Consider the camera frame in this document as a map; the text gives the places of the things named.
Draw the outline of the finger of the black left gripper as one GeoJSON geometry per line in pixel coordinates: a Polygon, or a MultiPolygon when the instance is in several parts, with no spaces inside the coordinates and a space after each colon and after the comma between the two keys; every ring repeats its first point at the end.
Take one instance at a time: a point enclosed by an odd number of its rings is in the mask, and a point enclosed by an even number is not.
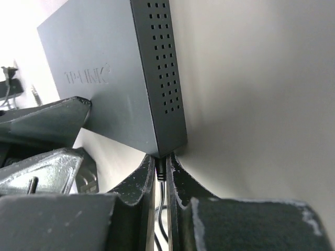
{"type": "Polygon", "coordinates": [[[1,195],[27,194],[37,178],[37,194],[98,193],[96,162],[88,152],[61,148],[16,162],[1,169],[1,195]]]}
{"type": "Polygon", "coordinates": [[[1,111],[1,141],[27,146],[72,146],[92,103],[70,97],[39,107],[1,111]]]}

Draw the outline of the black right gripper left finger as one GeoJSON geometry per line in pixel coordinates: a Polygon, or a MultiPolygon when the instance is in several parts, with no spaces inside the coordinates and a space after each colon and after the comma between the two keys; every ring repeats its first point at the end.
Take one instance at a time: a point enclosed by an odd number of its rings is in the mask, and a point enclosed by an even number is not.
{"type": "Polygon", "coordinates": [[[153,250],[154,158],[107,193],[1,197],[1,250],[153,250]]]}

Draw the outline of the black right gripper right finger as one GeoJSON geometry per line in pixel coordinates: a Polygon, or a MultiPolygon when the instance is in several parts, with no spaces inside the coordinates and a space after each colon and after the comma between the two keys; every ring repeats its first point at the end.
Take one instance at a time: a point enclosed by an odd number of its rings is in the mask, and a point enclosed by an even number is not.
{"type": "Polygon", "coordinates": [[[332,250],[317,213],[292,199],[223,199],[166,158],[170,250],[332,250]]]}

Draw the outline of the black network switch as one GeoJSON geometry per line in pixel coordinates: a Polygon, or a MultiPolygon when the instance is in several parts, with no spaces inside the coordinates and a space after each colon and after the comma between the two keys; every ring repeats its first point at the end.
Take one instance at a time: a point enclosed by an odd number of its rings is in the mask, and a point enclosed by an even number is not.
{"type": "Polygon", "coordinates": [[[59,97],[92,102],[87,130],[155,157],[186,144],[168,1],[67,1],[37,31],[59,97]]]}

